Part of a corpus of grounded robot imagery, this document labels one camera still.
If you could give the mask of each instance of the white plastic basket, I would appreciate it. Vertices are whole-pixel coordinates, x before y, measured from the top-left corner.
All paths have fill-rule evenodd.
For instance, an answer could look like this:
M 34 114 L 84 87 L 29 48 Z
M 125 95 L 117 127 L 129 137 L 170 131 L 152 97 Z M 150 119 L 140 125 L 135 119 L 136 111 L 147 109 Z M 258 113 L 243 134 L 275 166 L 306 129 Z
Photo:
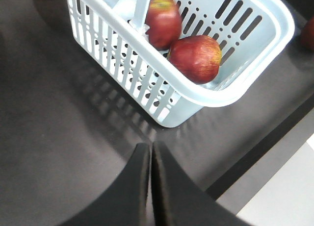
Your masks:
M 206 34 L 218 41 L 217 77 L 196 85 L 134 28 L 137 0 L 67 0 L 76 41 L 160 125 L 175 127 L 204 106 L 237 101 L 283 50 L 294 22 L 280 0 L 175 0 L 182 37 Z

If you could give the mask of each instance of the gray table surface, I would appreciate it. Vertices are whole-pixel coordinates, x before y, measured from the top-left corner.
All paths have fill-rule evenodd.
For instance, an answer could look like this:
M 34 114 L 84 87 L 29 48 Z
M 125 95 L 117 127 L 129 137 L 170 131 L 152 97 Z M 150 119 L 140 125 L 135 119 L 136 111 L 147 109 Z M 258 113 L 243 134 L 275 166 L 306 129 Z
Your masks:
M 169 129 L 77 45 L 65 0 L 0 0 L 0 225 L 68 219 L 112 183 L 138 142 L 163 140 L 209 187 L 314 93 L 314 54 L 298 44 L 305 19 L 292 13 L 295 37 L 239 101 Z

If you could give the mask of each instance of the red apple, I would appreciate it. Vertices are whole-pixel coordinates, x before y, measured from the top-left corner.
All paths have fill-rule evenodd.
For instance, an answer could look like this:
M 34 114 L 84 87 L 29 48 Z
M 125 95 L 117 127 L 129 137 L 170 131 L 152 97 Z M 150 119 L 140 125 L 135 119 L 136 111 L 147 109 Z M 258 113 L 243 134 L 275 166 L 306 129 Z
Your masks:
M 301 44 L 314 51 L 314 16 L 305 24 L 300 35 Z
M 192 82 L 205 84 L 218 74 L 221 50 L 209 36 L 189 36 L 171 45 L 168 60 Z
M 157 50 L 169 49 L 181 34 L 182 19 L 178 6 L 173 0 L 151 0 L 145 24 L 150 27 L 146 32 L 149 43 Z

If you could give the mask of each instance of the plastic basket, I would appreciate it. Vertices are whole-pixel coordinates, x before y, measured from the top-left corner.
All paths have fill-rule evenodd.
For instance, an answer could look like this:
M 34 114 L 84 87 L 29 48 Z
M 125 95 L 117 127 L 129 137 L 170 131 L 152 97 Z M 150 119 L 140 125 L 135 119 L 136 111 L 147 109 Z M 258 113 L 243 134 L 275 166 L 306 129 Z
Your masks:
M 206 34 L 218 41 L 217 77 L 196 85 L 128 24 L 137 0 L 67 0 L 76 41 L 160 125 L 175 127 L 204 106 L 237 101 L 283 50 L 294 22 L 280 0 L 175 0 L 182 37 Z

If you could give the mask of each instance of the white floor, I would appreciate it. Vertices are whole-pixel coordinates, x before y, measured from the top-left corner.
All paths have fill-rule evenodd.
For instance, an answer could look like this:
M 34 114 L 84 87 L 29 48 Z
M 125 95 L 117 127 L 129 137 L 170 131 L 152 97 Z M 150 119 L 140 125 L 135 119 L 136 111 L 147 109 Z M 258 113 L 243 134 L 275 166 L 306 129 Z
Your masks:
M 314 109 L 217 202 L 254 226 L 313 226 Z
M 255 226 L 314 225 L 314 135 L 237 216 Z

